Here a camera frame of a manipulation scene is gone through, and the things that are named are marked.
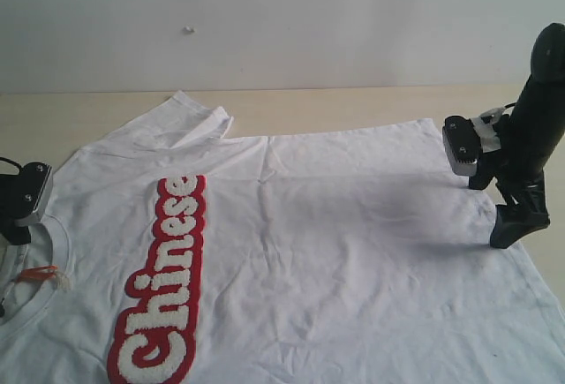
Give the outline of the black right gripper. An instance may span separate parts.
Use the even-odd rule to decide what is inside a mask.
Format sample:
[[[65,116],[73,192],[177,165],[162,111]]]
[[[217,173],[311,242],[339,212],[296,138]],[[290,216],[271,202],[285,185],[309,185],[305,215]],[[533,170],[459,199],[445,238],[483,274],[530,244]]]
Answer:
[[[471,119],[480,155],[469,187],[484,190],[496,179],[504,200],[489,239],[496,249],[550,225],[545,184],[537,182],[564,135],[564,82],[528,79],[511,108],[508,115],[494,108]]]

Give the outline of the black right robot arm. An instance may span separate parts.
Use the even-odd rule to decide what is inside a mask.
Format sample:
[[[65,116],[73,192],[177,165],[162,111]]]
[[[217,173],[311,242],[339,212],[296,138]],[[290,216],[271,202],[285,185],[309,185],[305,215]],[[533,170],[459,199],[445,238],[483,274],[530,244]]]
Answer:
[[[531,51],[530,76],[494,125],[501,148],[478,158],[473,190],[495,180],[504,202],[496,206],[489,245],[507,249],[550,224],[544,167],[564,135],[564,25],[546,26]]]

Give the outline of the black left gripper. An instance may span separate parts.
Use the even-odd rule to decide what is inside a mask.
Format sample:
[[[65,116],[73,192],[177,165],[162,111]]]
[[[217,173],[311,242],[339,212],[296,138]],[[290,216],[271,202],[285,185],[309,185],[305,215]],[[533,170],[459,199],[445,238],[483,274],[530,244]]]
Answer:
[[[9,245],[29,245],[31,243],[29,228],[16,224],[16,214],[20,210],[20,200],[24,198],[19,179],[23,167],[6,157],[2,157],[1,162],[7,163],[18,170],[16,174],[1,174],[1,235],[7,240]]]

